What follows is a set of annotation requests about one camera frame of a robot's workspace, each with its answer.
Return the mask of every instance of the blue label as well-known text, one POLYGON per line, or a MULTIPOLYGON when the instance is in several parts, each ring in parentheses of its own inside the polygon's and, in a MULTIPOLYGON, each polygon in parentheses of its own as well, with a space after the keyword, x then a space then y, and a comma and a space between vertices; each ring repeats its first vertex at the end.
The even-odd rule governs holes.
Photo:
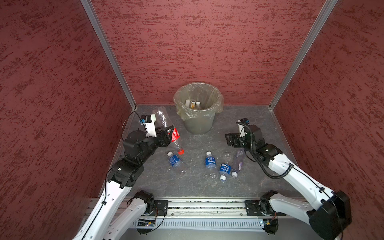
POLYGON ((214 157, 207 157, 207 158, 205 159, 205 165, 207 166, 207 165, 209 165, 209 164, 215 164, 215 165, 216 165, 216 160, 215 160, 214 157))
POLYGON ((229 164, 226 164, 226 163, 221 164, 220 172, 226 172, 229 174, 231 172, 231 166, 229 166, 229 164))
POLYGON ((180 161, 180 158, 177 155, 173 155, 172 157, 169 158, 169 163, 173 166, 175 163, 180 161))

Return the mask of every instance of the bottle label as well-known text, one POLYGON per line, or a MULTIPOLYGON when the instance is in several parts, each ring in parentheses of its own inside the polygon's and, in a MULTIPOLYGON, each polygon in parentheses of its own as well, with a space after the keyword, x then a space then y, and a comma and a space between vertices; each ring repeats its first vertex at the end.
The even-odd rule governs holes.
POLYGON ((176 155, 173 155, 172 157, 169 158, 169 163, 173 166, 175 163, 180 161, 180 158, 176 155))
POLYGON ((214 157, 207 157, 207 158, 205 159, 205 165, 207 166, 207 165, 209 165, 209 164, 215 164, 215 165, 216 165, 216 160, 215 160, 214 157))
POLYGON ((176 141, 177 139, 179 139, 179 137, 180 137, 180 135, 179 135, 179 133, 177 132, 177 129, 174 128, 174 129, 173 129, 173 132, 172 132, 172 140, 171 140, 171 142, 176 141))
POLYGON ((226 173, 230 173, 231 172, 231 166, 229 166, 228 164, 226 163, 223 163, 221 164, 220 166, 220 172, 226 172, 226 173))

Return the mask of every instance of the red wall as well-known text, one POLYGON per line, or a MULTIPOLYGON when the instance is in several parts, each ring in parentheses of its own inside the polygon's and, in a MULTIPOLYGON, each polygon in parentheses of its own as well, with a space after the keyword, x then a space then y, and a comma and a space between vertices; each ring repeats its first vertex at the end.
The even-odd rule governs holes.
POLYGON ((269 104, 324 0, 93 0, 139 104, 193 81, 226 104, 269 104))
POLYGON ((80 1, 1 1, 0 19, 0 239, 72 239, 129 104, 80 1))
POLYGON ((275 108, 300 167, 352 202, 344 239, 384 238, 384 1, 339 0, 275 108))

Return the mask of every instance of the trash bin rim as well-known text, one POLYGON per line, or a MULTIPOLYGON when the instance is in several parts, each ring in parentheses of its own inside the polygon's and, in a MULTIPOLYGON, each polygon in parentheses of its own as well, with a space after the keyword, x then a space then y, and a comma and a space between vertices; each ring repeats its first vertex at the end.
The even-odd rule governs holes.
MULTIPOLYGON (((220 93, 220 95, 223 97, 223 94, 221 94, 220 90, 219 90, 217 87, 215 87, 215 86, 213 86, 213 85, 211 85, 211 84, 209 84, 209 83, 202 83, 202 82, 192 82, 192 83, 188 83, 187 85, 181 86, 181 87, 176 91, 176 93, 179 94, 178 91, 179 91, 181 88, 184 88, 184 87, 187 87, 188 85, 192 85, 192 84, 196 84, 196 83, 199 83, 199 84, 205 84, 205 85, 209 85, 209 86, 211 86, 211 87, 213 87, 213 88, 216 88, 216 89, 218 90, 218 92, 220 93)), ((217 101, 214 102, 214 103, 212 104, 212 106, 210 106, 210 107, 207 108, 207 109, 202 109, 202 110, 200 110, 200 109, 192 109, 192 108, 188 108, 188 109, 189 109, 189 110, 193 110, 193 111, 197 111, 197 112, 204 112, 204 111, 211 110, 211 108, 214 107, 215 103, 217 103, 217 101)))

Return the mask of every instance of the large plastic bottle with red label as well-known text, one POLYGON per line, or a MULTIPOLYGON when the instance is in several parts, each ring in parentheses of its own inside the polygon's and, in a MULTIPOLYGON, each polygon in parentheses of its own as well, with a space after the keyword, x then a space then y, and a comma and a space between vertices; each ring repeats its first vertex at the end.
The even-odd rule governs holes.
POLYGON ((161 126, 161 128, 165 129, 173 125, 174 129, 172 133, 172 142, 169 146, 176 149, 179 155, 182 155, 184 153, 184 149, 180 145, 180 135, 177 132, 176 126, 170 120, 166 108, 164 106, 157 107, 152 111, 152 113, 155 114, 156 122, 161 126))

